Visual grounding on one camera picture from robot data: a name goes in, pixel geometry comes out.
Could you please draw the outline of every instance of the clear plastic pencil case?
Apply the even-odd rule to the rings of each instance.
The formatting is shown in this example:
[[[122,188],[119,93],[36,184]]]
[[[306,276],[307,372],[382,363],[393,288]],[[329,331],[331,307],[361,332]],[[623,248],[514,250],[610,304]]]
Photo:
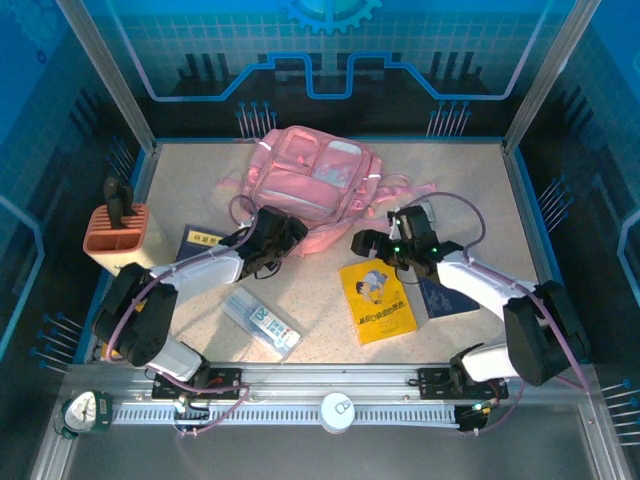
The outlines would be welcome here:
[[[300,343],[300,334],[244,288],[236,288],[222,311],[280,359]]]

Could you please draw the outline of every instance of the gray floor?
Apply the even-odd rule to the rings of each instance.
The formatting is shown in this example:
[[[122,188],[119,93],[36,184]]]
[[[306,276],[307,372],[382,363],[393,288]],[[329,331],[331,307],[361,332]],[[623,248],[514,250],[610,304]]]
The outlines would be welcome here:
[[[219,427],[179,439],[169,427],[113,427],[78,441],[66,478],[501,480],[594,478],[573,412],[518,407],[480,438],[420,428]]]

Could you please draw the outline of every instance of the white round object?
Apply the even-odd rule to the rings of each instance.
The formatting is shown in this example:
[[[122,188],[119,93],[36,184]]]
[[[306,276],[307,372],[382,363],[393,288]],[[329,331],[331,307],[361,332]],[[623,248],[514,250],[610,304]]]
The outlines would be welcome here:
[[[355,418],[353,402],[343,393],[331,393],[320,404],[320,423],[329,433],[346,431]]]

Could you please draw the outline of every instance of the backpack zipper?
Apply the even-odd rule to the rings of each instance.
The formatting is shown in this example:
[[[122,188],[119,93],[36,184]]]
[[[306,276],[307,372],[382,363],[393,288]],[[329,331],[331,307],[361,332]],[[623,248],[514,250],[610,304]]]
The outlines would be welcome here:
[[[323,220],[326,220],[327,218],[329,218],[331,215],[333,215],[337,211],[337,210],[331,210],[330,208],[327,208],[327,207],[325,207],[323,205],[318,205],[317,203],[310,202],[309,200],[304,200],[303,198],[296,197],[295,195],[289,195],[288,193],[276,192],[274,190],[269,190],[268,188],[262,188],[261,191],[263,191],[265,193],[269,193],[271,195],[275,195],[276,197],[289,198],[291,200],[295,200],[296,202],[303,203],[303,204],[308,205],[310,207],[314,207],[314,208],[317,208],[317,209],[320,209],[320,210],[324,210],[325,212],[327,212],[327,216],[326,217],[324,217],[322,220],[313,220],[314,222],[321,222]]]

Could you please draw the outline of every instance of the white robotic arm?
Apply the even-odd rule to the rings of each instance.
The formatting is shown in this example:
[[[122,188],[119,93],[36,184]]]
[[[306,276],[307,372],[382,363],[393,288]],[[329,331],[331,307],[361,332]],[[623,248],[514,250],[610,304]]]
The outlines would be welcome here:
[[[573,355],[588,355],[589,342],[561,285],[536,285],[505,275],[467,257],[460,245],[440,243],[421,206],[390,212],[389,222],[389,235],[375,230],[356,234],[352,251],[364,257],[373,253],[398,269],[413,268],[418,276],[467,295],[505,322],[506,342],[475,345],[451,359],[450,376],[459,391],[465,384],[508,377],[541,385],[569,367],[548,321],[530,296],[553,315]]]
[[[208,378],[208,362],[169,333],[175,307],[211,288],[255,274],[263,267],[273,270],[307,235],[302,222],[273,207],[261,208],[254,222],[255,227],[222,239],[197,258],[148,270],[137,264],[125,266],[95,317],[96,336],[104,342],[111,341],[133,366],[147,366],[201,387],[199,378]],[[148,294],[139,300],[147,285]],[[112,338],[132,303],[136,303],[134,313],[116,334],[117,338]]]

